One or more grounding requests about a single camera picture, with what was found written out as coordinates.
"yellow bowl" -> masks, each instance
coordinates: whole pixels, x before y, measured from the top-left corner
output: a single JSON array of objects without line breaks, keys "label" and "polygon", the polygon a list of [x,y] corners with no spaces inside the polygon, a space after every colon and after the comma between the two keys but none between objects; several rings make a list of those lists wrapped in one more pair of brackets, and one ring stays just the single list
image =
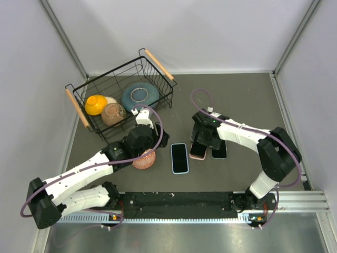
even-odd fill
[{"label": "yellow bowl", "polygon": [[89,115],[96,116],[101,114],[106,106],[107,100],[105,96],[93,95],[86,100],[85,111]]}]

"pink bowl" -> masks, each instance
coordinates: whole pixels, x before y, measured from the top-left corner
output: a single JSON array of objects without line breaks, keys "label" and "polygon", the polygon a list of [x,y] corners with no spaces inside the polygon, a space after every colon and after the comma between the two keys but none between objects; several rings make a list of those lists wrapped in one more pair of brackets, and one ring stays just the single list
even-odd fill
[{"label": "pink bowl", "polygon": [[[146,150],[143,154],[146,154],[150,151],[150,149]],[[132,165],[137,169],[147,169],[154,164],[154,161],[156,160],[156,153],[152,151],[152,153],[148,154],[146,157],[143,157],[142,159],[138,159],[132,163]]]}]

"pink phone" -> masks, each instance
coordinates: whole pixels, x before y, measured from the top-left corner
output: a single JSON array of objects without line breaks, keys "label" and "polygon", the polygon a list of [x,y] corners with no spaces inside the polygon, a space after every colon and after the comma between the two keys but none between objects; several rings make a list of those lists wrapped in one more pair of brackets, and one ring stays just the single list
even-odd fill
[{"label": "pink phone", "polygon": [[191,150],[189,153],[190,158],[195,160],[203,161],[206,158],[207,146],[194,142],[191,145]]}]

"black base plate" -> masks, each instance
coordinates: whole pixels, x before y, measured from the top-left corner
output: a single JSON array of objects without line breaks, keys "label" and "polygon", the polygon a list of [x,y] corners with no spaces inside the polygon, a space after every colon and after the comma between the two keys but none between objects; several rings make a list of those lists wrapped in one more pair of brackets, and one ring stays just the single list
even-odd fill
[{"label": "black base plate", "polygon": [[[121,194],[121,200],[127,219],[218,219],[237,218],[231,200],[238,196],[244,197],[244,193],[126,192]],[[269,210],[275,207],[273,200],[274,194],[266,195]]]}]

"cable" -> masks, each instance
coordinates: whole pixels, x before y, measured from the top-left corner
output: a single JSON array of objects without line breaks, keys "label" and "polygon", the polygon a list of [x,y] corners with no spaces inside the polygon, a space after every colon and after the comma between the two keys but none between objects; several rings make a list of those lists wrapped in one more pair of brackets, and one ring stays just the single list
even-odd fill
[{"label": "cable", "polygon": [[[201,111],[203,114],[205,114],[205,115],[207,115],[207,116],[209,116],[209,117],[211,117],[211,118],[213,118],[213,119],[215,119],[215,120],[217,120],[217,121],[220,121],[221,123],[225,123],[225,124],[227,124],[227,125],[231,125],[231,126],[236,127],[236,128],[239,127],[239,125],[234,124],[234,123],[231,123],[231,122],[227,122],[227,121],[222,120],[222,119],[219,119],[219,118],[217,118],[217,117],[215,117],[215,116],[213,116],[213,115],[211,115],[211,114],[209,114],[209,113],[203,111],[199,106],[197,106],[196,103],[195,103],[195,101],[193,100],[193,95],[194,95],[194,93],[197,92],[197,91],[203,91],[203,92],[205,92],[205,93],[208,95],[209,98],[210,98],[211,96],[208,94],[208,91],[206,91],[205,89],[195,89],[194,91],[192,91],[192,93],[191,93],[191,101],[192,101],[192,104],[193,104],[199,111]],[[277,137],[275,137],[275,136],[273,136],[273,135],[271,135],[271,134],[269,134],[269,133],[266,133],[266,132],[263,132],[263,131],[261,131],[261,130],[258,130],[258,129],[251,129],[251,128],[247,128],[247,127],[245,127],[245,126],[241,127],[241,129],[247,130],[247,131],[250,131],[250,132],[254,132],[254,133],[260,133],[260,134],[263,134],[263,135],[265,135],[265,136],[267,136],[267,137],[273,139],[273,140],[276,141],[279,145],[281,145],[281,146],[286,150],[286,152],[290,155],[290,157],[293,159],[293,161],[294,161],[294,163],[295,163],[295,165],[296,165],[296,167],[297,167],[297,169],[298,169],[298,177],[297,177],[297,179],[296,179],[293,183],[286,184],[286,185],[279,186],[279,187],[291,187],[291,186],[294,186],[294,185],[298,184],[298,183],[301,181],[302,170],[301,170],[301,167],[300,167],[300,164],[299,164],[298,160],[296,159],[296,157],[295,157],[295,155],[293,154],[293,152],[291,152],[291,150],[290,150],[290,149],[289,149],[289,148],[288,148],[288,147],[287,147],[287,146],[286,146],[286,145],[285,145],[279,138],[277,138]]]},{"label": "cable", "polygon": [[276,213],[276,210],[278,208],[278,205],[279,205],[279,201],[280,201],[280,193],[279,193],[279,190],[278,188],[275,188],[276,190],[276,203],[275,203],[275,208],[272,212],[272,214],[269,216],[269,219],[265,222],[265,224],[261,225],[261,229],[265,228],[265,226],[267,226],[269,224],[269,222],[272,220],[272,218],[274,217],[275,213]]},{"label": "cable", "polygon": [[[143,154],[141,155],[140,157],[136,157],[136,158],[131,158],[131,159],[126,159],[126,160],[121,160],[121,161],[110,161],[110,162],[102,162],[102,163],[98,163],[98,164],[94,164],[94,165],[91,165],[91,166],[88,166],[88,167],[85,167],[83,169],[80,169],[80,172],[82,171],[85,171],[85,170],[88,170],[88,169],[92,169],[94,167],[98,167],[98,166],[104,166],[104,165],[114,165],[114,164],[121,164],[121,163],[127,163],[127,162],[133,162],[133,161],[136,161],[138,159],[141,159],[145,156],[147,156],[148,154],[152,153],[154,150],[156,150],[159,146],[159,144],[161,143],[162,139],[163,139],[163,134],[164,134],[164,127],[163,127],[163,122],[161,120],[161,118],[159,117],[158,113],[153,110],[151,107],[145,105],[145,104],[138,104],[135,106],[135,108],[137,107],[143,107],[143,108],[147,108],[149,109],[151,112],[153,112],[153,114],[157,117],[157,119],[159,120],[159,124],[161,126],[161,130],[160,130],[160,135],[159,135],[159,139],[158,139],[158,142],[156,143],[156,145],[153,147],[153,149],[151,149],[148,153],[146,154]],[[54,181],[50,182],[50,183],[47,183],[45,184],[44,186],[42,186],[41,188],[39,188],[37,191],[35,191],[32,195],[30,195],[26,202],[23,204],[23,206],[21,207],[21,210],[20,210],[20,215],[21,217],[23,218],[28,218],[28,217],[31,217],[32,215],[25,215],[24,214],[24,210],[25,208],[27,207],[27,205],[32,201],[33,198],[35,198],[36,195],[38,195],[40,192],[42,192],[43,190],[45,190],[47,187],[61,181],[61,180],[64,180],[68,177],[71,177],[73,175],[75,175],[76,173],[75,172],[72,172],[72,173],[69,173],[65,176],[62,176],[58,179],[55,179]]]},{"label": "cable", "polygon": [[[94,209],[85,209],[86,211],[89,211],[89,212],[98,212],[98,213],[105,213],[107,215],[111,215],[111,216],[118,216],[120,217],[121,221],[116,224],[114,227],[109,227],[108,229],[110,230],[111,228],[118,228],[122,222],[124,221],[124,217],[123,215],[119,214],[119,213],[114,213],[114,212],[109,212],[109,211],[101,211],[101,210],[94,210]],[[80,233],[82,233],[83,231],[89,229],[89,228],[95,228],[95,227],[101,227],[103,228],[104,225],[99,225],[99,224],[94,224],[94,225],[89,225],[87,227],[84,227],[82,228],[81,230],[77,231],[76,233],[72,234],[71,236],[69,236],[63,243],[61,244],[58,244],[56,243],[56,232],[54,231],[53,234],[52,234],[52,239],[53,239],[53,243],[54,243],[54,246],[56,248],[62,248],[63,246],[65,246],[67,243],[69,243],[74,237],[78,236]]]},{"label": "cable", "polygon": [[[197,92],[197,91],[203,91],[204,93],[206,93],[206,94],[208,95],[208,97],[209,97],[210,100],[211,100],[211,96],[210,96],[210,94],[208,93],[208,91],[205,90],[205,89],[195,89],[195,90],[192,91],[192,93],[191,93],[191,95],[190,95],[190,99],[191,99],[191,101],[192,101],[192,104],[193,104],[193,105],[194,105],[200,112],[202,112],[203,114],[205,114],[205,115],[207,115],[207,116],[209,116],[209,117],[211,117],[211,118],[213,118],[213,119],[215,119],[215,120],[217,120],[217,121],[220,121],[221,123],[225,123],[225,124],[231,125],[231,126],[233,126],[233,127],[239,127],[237,124],[234,124],[234,123],[227,122],[227,121],[225,121],[225,120],[219,119],[219,118],[217,118],[217,117],[215,117],[215,116],[213,116],[213,115],[211,115],[211,114],[209,114],[209,113],[203,111],[199,106],[197,106],[196,103],[195,103],[195,101],[194,101],[194,99],[193,99],[193,95],[194,95],[194,93]],[[296,179],[293,183],[286,184],[286,185],[283,185],[283,186],[277,186],[277,187],[276,187],[277,201],[276,201],[276,204],[275,204],[275,208],[274,208],[273,212],[271,213],[269,219],[265,222],[265,224],[263,224],[263,225],[261,226],[261,229],[262,229],[262,228],[264,228],[267,224],[269,224],[270,220],[274,217],[275,212],[276,212],[276,210],[277,210],[277,207],[278,207],[278,205],[279,205],[280,194],[279,194],[278,187],[283,187],[283,188],[285,188],[285,187],[291,187],[291,186],[294,186],[294,185],[298,184],[298,183],[301,181],[302,170],[301,170],[301,167],[300,167],[300,163],[298,162],[298,160],[297,160],[296,157],[294,156],[293,152],[291,152],[291,150],[290,150],[290,149],[289,149],[289,148],[288,148],[288,147],[287,147],[287,146],[286,146],[286,145],[285,145],[279,138],[277,138],[277,137],[275,137],[275,136],[273,136],[273,135],[271,135],[271,134],[269,134],[269,133],[266,133],[266,132],[263,132],[263,131],[261,131],[261,130],[258,130],[258,129],[250,129],[250,128],[247,128],[247,127],[245,127],[245,126],[243,126],[243,127],[241,127],[241,128],[242,128],[243,130],[247,130],[247,131],[250,131],[250,132],[263,134],[263,135],[265,135],[265,136],[267,136],[267,137],[273,139],[274,141],[276,141],[276,142],[277,142],[279,145],[281,145],[281,146],[286,150],[286,152],[290,155],[290,157],[293,159],[293,161],[295,162],[295,165],[296,165],[296,167],[297,167],[297,169],[298,169],[298,177],[297,177],[297,179]]]}]

